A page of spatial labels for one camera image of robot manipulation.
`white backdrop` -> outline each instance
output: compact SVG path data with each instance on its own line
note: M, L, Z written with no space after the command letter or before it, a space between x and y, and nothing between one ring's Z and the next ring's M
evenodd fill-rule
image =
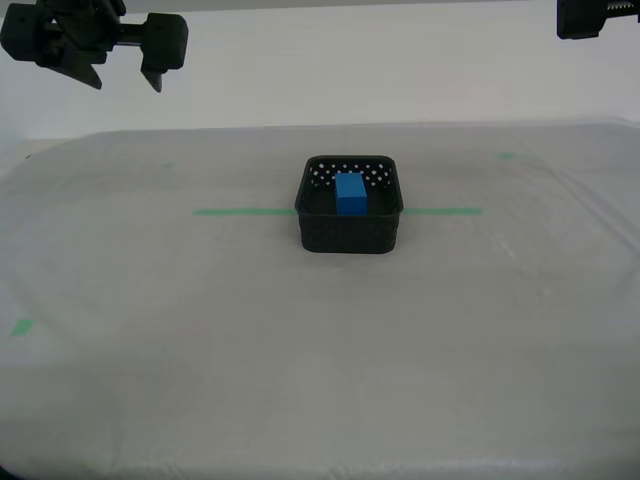
M0 53L0 127L25 138L126 129L640 117L640 27L561 41L555 2L187 13L185 68L155 94L141 54L101 92ZM132 15L129 21L143 21Z
M6 9L15 0L0 0ZM256 8L335 7L345 5L392 5L411 3L475 2L480 0L126 0L127 12L203 12L207 10L249 10ZM35 3L35 0L20 0Z

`green tape mark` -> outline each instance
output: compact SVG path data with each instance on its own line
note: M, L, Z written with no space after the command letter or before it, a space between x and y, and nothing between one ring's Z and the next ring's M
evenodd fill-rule
M433 215L441 217L473 217L482 215L482 208L405 208L405 215Z
M11 331L11 336L23 337L24 335L29 333L29 330L31 330L31 327L33 327L33 323L34 323L33 320L29 320L27 318L21 318L13 326L13 330Z
M482 208L405 208L405 215L431 215L441 217L478 216L484 213ZM199 217L237 217L237 216L289 216L296 215L293 208L213 208L194 210Z
M196 216L233 217L233 216L278 216L295 215L293 208L214 208L209 210L194 210Z

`black basket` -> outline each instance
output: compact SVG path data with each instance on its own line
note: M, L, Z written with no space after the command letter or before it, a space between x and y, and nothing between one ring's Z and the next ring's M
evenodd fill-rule
M337 214L336 173L362 173L368 215ZM396 164L389 157L314 157L307 162L296 199L302 246L311 252L390 252L403 208Z

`white plastic sheet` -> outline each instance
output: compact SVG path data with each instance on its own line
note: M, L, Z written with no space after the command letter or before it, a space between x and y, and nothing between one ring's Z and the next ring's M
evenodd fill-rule
M598 122L124 132L34 155L0 184L0 464L635 479L639 151ZM397 162L413 210L391 254L306 252L273 210L309 157L342 153Z

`blue block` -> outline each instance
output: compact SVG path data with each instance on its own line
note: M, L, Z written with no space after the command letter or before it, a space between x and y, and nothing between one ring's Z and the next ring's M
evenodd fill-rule
M361 173L336 174L338 215L366 215L367 190Z

